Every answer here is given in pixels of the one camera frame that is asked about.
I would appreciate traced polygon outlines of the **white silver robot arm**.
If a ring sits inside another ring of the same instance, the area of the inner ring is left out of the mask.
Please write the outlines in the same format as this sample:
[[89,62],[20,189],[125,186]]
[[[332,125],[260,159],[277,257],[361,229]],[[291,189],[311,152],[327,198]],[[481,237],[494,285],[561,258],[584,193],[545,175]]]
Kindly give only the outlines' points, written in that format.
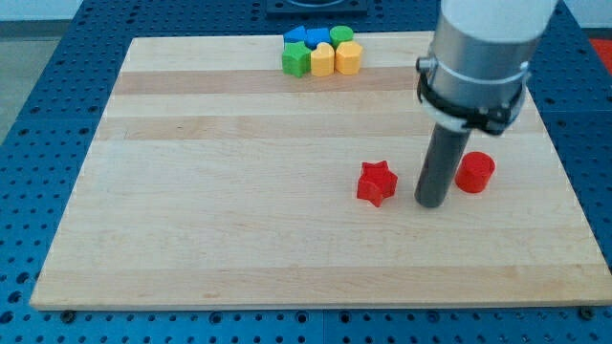
[[417,95],[441,127],[502,134],[518,117],[530,60],[557,0],[443,0]]

